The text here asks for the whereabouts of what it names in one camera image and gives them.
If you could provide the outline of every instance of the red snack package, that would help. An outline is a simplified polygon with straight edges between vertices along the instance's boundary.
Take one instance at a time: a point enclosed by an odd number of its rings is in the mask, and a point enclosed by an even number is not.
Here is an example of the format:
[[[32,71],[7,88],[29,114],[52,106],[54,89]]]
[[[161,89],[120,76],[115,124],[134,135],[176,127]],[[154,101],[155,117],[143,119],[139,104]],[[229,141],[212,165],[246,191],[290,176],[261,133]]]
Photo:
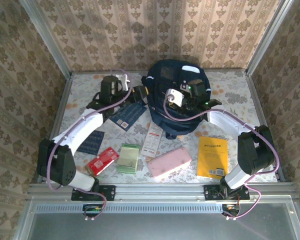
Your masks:
[[[96,156],[92,161],[90,161],[86,168],[89,172],[98,176],[104,169],[106,169],[110,164],[119,158],[119,154],[113,150],[112,147],[108,147],[101,154]]]

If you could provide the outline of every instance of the blue card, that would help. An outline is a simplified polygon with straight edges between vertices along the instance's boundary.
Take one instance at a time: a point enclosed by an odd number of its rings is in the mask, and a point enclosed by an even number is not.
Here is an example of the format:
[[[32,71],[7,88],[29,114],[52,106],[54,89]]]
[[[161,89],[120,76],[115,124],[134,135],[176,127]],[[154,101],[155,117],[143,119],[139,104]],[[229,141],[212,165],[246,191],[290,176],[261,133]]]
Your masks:
[[[147,110],[140,102],[127,105],[120,108],[109,119],[118,125],[121,129],[128,131],[138,118]]]
[[[93,131],[81,145],[77,151],[85,154],[98,155],[99,148],[102,140],[104,139],[105,133],[103,131]]]

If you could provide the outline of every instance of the table surface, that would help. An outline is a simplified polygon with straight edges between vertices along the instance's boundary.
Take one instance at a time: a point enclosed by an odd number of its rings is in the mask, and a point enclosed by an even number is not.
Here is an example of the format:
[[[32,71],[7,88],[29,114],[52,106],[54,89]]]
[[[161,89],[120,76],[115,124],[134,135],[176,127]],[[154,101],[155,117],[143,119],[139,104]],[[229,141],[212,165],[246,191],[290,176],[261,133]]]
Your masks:
[[[131,73],[134,85],[141,85],[141,77],[144,72]],[[239,116],[245,122],[259,125],[256,109],[251,98],[247,79],[242,71],[207,71],[212,95],[222,102],[224,107]],[[106,74],[74,74],[72,75],[72,86],[67,100],[66,109],[63,115],[60,133],[66,130],[86,109],[86,105],[92,97],[100,90],[100,84]],[[149,125],[151,115],[147,109],[145,113],[136,121],[136,123],[125,132],[109,119],[97,130],[105,132],[104,138],[99,149],[99,153],[108,147],[112,147],[118,153],[121,144],[139,144],[142,146]],[[145,159],[139,158],[136,174],[119,173],[116,170],[116,164],[110,165],[99,176],[102,184],[146,184],[146,183],[213,183],[219,182],[217,179],[207,177],[197,177],[198,162],[198,143],[200,136],[226,139],[228,143],[228,171],[230,172],[238,163],[237,161],[237,142],[227,135],[219,127],[203,121],[197,129],[187,135],[179,136],[175,140],[168,140],[165,132],[158,147],[156,156],[160,156],[178,147],[184,146],[190,153],[192,161],[188,167],[173,172],[166,179],[160,182],[155,181],[149,172]],[[79,171],[86,173],[84,166],[95,156],[76,152],[74,160]],[[256,176],[252,182],[277,182],[274,173]]]

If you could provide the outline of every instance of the white label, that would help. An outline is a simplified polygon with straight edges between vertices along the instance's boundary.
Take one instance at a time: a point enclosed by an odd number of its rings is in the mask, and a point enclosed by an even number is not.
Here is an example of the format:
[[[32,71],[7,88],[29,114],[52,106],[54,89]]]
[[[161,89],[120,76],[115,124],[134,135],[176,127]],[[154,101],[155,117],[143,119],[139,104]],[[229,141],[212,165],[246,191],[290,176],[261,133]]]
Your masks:
[[[225,171],[223,169],[221,169],[221,168],[217,168],[216,169],[216,174],[218,176],[224,176],[225,175]]]
[[[121,127],[123,127],[124,129],[126,129],[129,126],[128,123],[126,123],[125,121],[121,124]]]
[[[217,176],[224,176],[225,171],[222,168],[217,168],[216,170],[209,170],[209,174],[217,175]]]
[[[200,70],[197,67],[194,67],[194,66],[184,65],[184,66],[182,66],[182,70],[194,72],[194,73],[197,73],[197,74],[200,73]]]
[[[140,153],[141,155],[150,158],[156,157],[162,132],[163,129],[161,127],[157,126],[153,121],[150,123],[150,127]]]

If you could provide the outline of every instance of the green package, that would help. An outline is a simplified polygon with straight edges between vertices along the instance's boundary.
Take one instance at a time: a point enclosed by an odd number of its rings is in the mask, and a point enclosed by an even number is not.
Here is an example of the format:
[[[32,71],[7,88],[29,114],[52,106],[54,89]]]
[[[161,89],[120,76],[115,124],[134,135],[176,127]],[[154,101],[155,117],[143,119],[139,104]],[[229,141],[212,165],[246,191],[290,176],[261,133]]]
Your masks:
[[[120,157],[116,162],[119,173],[135,174],[137,172],[139,145],[124,143],[121,145]]]

